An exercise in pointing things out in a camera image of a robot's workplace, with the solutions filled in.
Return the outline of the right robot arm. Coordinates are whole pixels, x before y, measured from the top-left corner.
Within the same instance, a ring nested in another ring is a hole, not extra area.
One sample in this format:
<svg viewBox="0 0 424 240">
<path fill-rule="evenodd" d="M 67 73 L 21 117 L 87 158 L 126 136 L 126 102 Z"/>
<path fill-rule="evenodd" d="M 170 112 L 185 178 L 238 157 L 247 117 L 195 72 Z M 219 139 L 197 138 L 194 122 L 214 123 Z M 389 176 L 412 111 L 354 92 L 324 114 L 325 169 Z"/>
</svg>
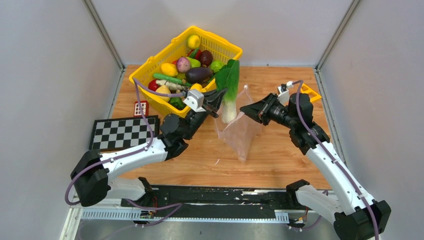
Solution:
<svg viewBox="0 0 424 240">
<path fill-rule="evenodd" d="M 289 128 L 292 143 L 324 175 L 334 192 L 326 195 L 304 179 L 287 185 L 286 204 L 317 212 L 333 225 L 341 240 L 377 239 L 384 232 L 392 212 L 385 200 L 377 201 L 355 179 L 339 157 L 326 132 L 313 121 L 314 106 L 305 93 L 293 93 L 287 105 L 274 93 L 242 106 L 240 111 L 266 126 L 274 121 Z"/>
</svg>

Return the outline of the clear zip top bag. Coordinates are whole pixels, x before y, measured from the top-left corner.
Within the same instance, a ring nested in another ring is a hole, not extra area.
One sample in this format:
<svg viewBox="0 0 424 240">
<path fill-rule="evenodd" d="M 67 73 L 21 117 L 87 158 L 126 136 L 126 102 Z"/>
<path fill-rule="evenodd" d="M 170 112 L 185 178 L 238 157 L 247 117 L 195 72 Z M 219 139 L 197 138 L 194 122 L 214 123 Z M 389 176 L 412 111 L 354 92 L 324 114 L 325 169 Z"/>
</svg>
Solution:
<svg viewBox="0 0 424 240">
<path fill-rule="evenodd" d="M 248 159 L 253 139 L 263 130 L 261 124 L 240 111 L 241 107 L 253 102 L 250 88 L 246 84 L 237 94 L 235 107 L 232 110 L 234 118 L 231 121 L 228 120 L 230 109 L 224 103 L 221 103 L 218 111 L 219 116 L 214 120 L 217 137 L 223 140 L 242 162 L 246 162 Z"/>
</svg>

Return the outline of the yellow plastic basket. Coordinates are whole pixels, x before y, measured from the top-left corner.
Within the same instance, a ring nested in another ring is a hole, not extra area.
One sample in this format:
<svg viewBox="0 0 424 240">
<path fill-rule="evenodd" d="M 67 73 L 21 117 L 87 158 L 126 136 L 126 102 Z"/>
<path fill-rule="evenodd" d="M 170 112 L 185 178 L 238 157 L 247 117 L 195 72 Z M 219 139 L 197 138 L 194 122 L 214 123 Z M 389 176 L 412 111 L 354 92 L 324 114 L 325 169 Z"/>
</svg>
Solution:
<svg viewBox="0 0 424 240">
<path fill-rule="evenodd" d="M 214 59 L 226 63 L 229 59 L 239 60 L 243 55 L 241 47 L 229 42 L 225 38 L 213 32 L 203 30 L 193 25 L 188 27 L 178 36 L 174 37 L 171 42 L 155 56 L 149 57 L 143 65 L 129 76 L 129 81 L 134 84 L 135 78 L 140 84 L 147 87 L 154 79 L 154 74 L 162 73 L 161 65 L 163 63 L 171 63 L 173 60 L 176 60 L 177 57 L 187 55 L 189 52 L 189 48 L 187 47 L 187 38 L 190 35 L 198 35 L 200 38 L 200 50 L 210 51 Z M 139 89 L 141 94 L 148 101 L 149 106 L 155 109 L 162 116 L 176 114 L 180 117 L 185 117 L 190 110 L 188 106 L 182 110 L 178 110 L 170 103 L 165 102 L 159 96 L 142 89 L 141 86 L 139 86 Z"/>
</svg>

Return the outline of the green white bok choy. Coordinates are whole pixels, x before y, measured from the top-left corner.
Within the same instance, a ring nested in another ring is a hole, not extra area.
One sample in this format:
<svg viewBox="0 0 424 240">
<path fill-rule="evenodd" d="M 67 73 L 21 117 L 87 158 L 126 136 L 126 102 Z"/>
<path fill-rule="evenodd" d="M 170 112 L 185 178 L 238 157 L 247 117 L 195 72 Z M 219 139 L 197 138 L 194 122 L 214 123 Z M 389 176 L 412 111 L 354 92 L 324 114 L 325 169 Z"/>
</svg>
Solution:
<svg viewBox="0 0 424 240">
<path fill-rule="evenodd" d="M 215 75 L 216 90 L 227 89 L 223 96 L 221 120 L 228 124 L 237 117 L 236 101 L 240 79 L 240 61 L 230 59 Z"/>
</svg>

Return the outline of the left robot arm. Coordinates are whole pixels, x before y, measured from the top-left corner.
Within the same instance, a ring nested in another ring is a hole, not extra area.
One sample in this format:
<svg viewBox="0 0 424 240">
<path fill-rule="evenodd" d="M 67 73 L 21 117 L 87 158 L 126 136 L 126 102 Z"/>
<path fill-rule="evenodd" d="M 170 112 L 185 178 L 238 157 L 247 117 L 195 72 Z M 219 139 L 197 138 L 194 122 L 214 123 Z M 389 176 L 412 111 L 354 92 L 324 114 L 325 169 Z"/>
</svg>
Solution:
<svg viewBox="0 0 424 240">
<path fill-rule="evenodd" d="M 227 89 L 200 92 L 186 90 L 183 94 L 190 111 L 185 117 L 170 113 L 159 127 L 161 133 L 148 142 L 124 150 L 100 154 L 86 151 L 70 174 L 71 182 L 65 191 L 65 202 L 90 207 L 110 198 L 113 191 L 119 199 L 135 200 L 140 206 L 153 201 L 151 190 L 140 180 L 119 180 L 122 174 L 145 165 L 178 157 L 208 116 L 217 118 Z"/>
</svg>

